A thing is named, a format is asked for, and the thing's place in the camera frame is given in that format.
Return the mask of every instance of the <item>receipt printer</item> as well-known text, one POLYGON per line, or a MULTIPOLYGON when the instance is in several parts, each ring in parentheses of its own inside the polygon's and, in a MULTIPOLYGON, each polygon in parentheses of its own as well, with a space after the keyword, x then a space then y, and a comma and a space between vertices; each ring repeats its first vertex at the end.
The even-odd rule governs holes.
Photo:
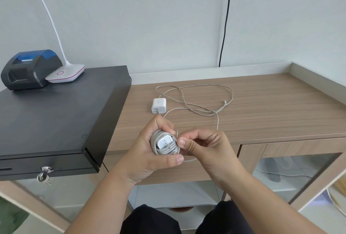
POLYGON ((1 72, 1 80, 9 90, 41 88, 45 78, 63 64, 52 50, 20 52, 11 58, 1 72))

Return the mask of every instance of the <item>forearm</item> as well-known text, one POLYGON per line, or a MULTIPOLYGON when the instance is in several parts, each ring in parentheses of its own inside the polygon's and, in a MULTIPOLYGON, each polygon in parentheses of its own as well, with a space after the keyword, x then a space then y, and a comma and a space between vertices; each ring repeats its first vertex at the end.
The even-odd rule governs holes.
POLYGON ((326 234, 245 169, 230 179, 226 192, 256 234, 326 234))
POLYGON ((133 185, 122 179, 117 167, 98 185, 66 234, 120 232, 133 185))

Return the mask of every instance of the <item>blue printer lid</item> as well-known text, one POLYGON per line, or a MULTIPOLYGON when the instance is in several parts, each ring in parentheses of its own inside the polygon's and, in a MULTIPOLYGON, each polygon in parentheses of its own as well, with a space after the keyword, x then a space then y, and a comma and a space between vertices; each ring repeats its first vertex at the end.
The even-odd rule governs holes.
POLYGON ((19 52, 14 57, 17 58, 20 61, 32 61, 35 57, 38 55, 43 56, 45 59, 50 59, 51 57, 55 56, 56 53, 53 52, 50 49, 47 50, 36 50, 36 51, 27 51, 27 52, 19 52))

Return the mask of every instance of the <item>lamp base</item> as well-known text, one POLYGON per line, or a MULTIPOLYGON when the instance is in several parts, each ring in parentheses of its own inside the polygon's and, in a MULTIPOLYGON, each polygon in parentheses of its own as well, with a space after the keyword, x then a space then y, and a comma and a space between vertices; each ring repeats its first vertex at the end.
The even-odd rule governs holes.
POLYGON ((46 77, 50 83, 65 83, 71 82, 80 76, 84 71, 83 64, 70 64, 59 67, 53 73, 46 77))

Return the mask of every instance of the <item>hand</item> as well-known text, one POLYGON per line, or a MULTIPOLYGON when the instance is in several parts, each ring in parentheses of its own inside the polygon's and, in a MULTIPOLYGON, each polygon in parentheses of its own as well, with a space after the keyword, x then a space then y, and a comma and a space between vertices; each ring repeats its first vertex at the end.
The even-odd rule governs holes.
POLYGON ((175 134, 174 125, 170 121, 155 115, 139 133, 127 154, 114 167, 126 182, 135 185, 155 170, 178 166, 184 161, 181 154, 155 155, 153 153, 150 138, 158 129, 175 134))
POLYGON ((232 177, 245 170, 222 131, 195 129, 180 134, 177 144, 184 149, 181 153, 196 157, 214 183, 223 190, 232 177))

